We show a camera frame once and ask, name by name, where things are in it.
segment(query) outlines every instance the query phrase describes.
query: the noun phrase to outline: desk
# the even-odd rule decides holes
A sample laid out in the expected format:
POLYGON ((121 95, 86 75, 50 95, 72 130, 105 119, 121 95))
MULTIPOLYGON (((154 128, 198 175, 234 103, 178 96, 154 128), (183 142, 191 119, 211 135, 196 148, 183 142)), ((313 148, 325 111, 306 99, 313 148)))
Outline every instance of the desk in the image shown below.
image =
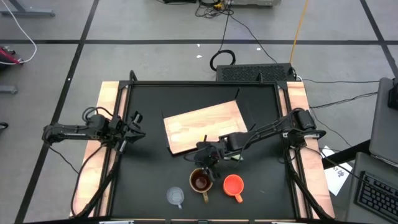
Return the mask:
MULTIPOLYGON (((109 111, 114 111, 114 106, 116 102, 116 96, 118 93, 119 82, 103 82, 101 90, 99 92, 97 106, 102 106, 109 111)), ((288 93, 292 108, 303 108, 308 109, 307 96, 305 94, 304 85, 302 82, 288 82, 288 93)), ((284 92, 279 91, 282 105, 282 113, 287 114, 286 103, 284 101, 284 92)), ((122 115, 124 111, 124 104, 126 102, 127 90, 124 89, 121 92, 121 103, 119 107, 119 114, 122 115)), ((314 139, 306 140, 308 147, 312 149, 318 149, 318 143, 314 139)), ((85 155, 83 161, 90 156, 98 147, 100 143, 98 141, 89 141, 86 147, 85 155)), ((74 209, 78 213, 83 209, 86 203, 91 199, 92 195, 96 192, 101 173, 104 167, 106 149, 100 150, 87 164, 83 172, 81 173, 80 182, 77 188, 76 197, 74 199, 74 209)), ((333 207, 330 200, 330 195, 328 191, 328 186, 325 178, 325 173, 323 171, 322 160, 319 154, 312 152, 310 150, 301 150, 302 164, 305 173, 305 178, 307 181, 307 187, 312 195, 315 197, 317 202, 323 207, 323 209, 331 216, 335 216, 333 207)), ((114 153, 111 153, 111 163, 114 158, 114 153)), ((300 216, 305 218, 305 204, 303 201, 303 196, 298 187, 296 187, 298 204, 300 208, 300 216)), ((102 201, 99 214, 106 215, 106 210, 109 200, 109 186, 106 189, 102 201)), ((315 212, 312 212, 314 218, 317 217, 315 212)))

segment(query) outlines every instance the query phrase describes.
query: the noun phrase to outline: mug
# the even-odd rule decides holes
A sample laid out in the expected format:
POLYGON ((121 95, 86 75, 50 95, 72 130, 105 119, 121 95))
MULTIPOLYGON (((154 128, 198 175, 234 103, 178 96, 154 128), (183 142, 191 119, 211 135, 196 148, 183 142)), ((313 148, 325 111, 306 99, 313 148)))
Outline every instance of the mug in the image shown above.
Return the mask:
POLYGON ((189 177, 189 184, 194 191, 203 194, 203 199, 205 200, 205 203, 209 202, 207 191, 211 189, 213 183, 210 178, 204 173, 202 168, 197 168, 191 173, 191 176, 189 177))

